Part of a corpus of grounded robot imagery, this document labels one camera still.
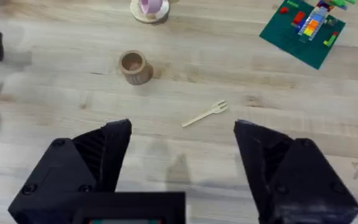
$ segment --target blue object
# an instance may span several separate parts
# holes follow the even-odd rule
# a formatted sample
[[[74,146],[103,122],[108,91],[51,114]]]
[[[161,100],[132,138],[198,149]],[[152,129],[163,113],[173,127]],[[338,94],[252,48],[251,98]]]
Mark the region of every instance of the blue object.
[[[305,24],[306,19],[302,19],[301,22],[298,24],[298,26],[296,27],[295,31],[296,33],[299,33],[299,31],[301,31],[303,25]]]
[[[317,22],[321,22],[323,20],[323,17],[320,16],[320,15],[315,14],[311,19],[315,20]]]

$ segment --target screw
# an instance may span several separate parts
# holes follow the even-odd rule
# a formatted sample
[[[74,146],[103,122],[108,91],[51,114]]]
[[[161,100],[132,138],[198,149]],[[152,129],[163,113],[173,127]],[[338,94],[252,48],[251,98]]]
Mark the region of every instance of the screw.
[[[37,184],[27,184],[23,186],[22,194],[30,195],[34,193],[37,190],[37,188],[38,188]]]
[[[65,141],[62,139],[56,139],[52,143],[53,146],[63,146],[64,144],[65,144]]]
[[[79,192],[90,192],[92,190],[92,186],[83,184],[78,188]]]
[[[282,195],[286,195],[286,194],[290,193],[289,189],[285,185],[280,184],[280,183],[276,184],[275,189],[276,189],[277,193],[282,194]]]

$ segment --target colorful lego bricks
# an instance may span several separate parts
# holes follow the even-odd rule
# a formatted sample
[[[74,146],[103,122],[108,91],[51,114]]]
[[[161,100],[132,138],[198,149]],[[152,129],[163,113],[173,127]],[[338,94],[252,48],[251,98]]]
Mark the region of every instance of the colorful lego bricks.
[[[295,18],[292,20],[293,24],[299,25],[299,23],[303,20],[305,17],[305,13],[302,11],[299,11],[298,14],[295,16]]]
[[[261,38],[319,69],[345,23],[329,15],[329,7],[314,7],[302,0],[284,1],[260,34]],[[280,14],[283,7],[289,8]]]

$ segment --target lego brick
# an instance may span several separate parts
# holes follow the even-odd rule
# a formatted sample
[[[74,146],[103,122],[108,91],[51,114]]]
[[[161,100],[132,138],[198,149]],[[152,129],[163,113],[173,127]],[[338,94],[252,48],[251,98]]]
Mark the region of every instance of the lego brick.
[[[315,29],[318,27],[318,22],[315,20],[312,20],[312,21],[310,21],[309,26],[313,27],[313,29]]]
[[[305,17],[305,13],[304,12],[302,12],[302,11],[300,11],[300,12],[298,12],[298,14],[295,16],[295,18],[292,20],[292,23],[294,23],[294,24],[299,24],[301,21],[302,21],[302,19]]]
[[[328,10],[324,7],[319,8],[319,10],[316,12],[317,15],[325,16],[327,14]]]
[[[329,26],[324,23],[320,27],[320,30],[315,35],[314,39],[310,41],[310,37],[301,33],[298,35],[296,27],[291,25],[293,18],[298,11],[302,11],[306,14],[303,20],[306,20],[307,16],[313,11],[314,6],[309,5],[304,1],[292,0],[299,4],[297,10],[290,10],[287,14],[280,14],[278,11],[281,7],[289,7],[287,1],[285,1],[277,10],[268,22],[265,29],[261,32],[260,37],[277,46],[278,48],[288,52],[299,60],[307,63],[315,69],[319,69],[324,62],[327,54],[334,46],[328,47],[323,44],[325,40],[328,40],[332,36],[333,32],[338,32],[338,37],[341,35],[341,31],[345,26],[343,21],[337,21],[334,26]],[[327,19],[334,19],[333,16],[328,16]]]
[[[311,30],[309,28],[306,28],[306,30],[303,32],[304,34],[308,35],[309,37],[312,35],[314,30]]]
[[[323,20],[323,17],[320,16],[320,15],[315,14],[315,15],[312,17],[312,20],[317,21],[317,22],[321,22],[321,21]]]
[[[286,14],[289,10],[290,10],[290,9],[287,8],[287,7],[282,7],[282,8],[280,9],[280,14]]]
[[[293,7],[299,7],[299,5],[297,3],[295,3],[295,2],[293,2],[293,1],[288,0],[287,3],[290,4]]]

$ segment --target cup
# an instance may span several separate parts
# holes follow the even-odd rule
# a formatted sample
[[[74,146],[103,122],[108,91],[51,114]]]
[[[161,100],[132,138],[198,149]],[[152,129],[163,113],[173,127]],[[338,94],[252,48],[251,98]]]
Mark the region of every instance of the cup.
[[[137,50],[129,50],[121,55],[119,69],[132,85],[147,83],[153,77],[153,66]]]

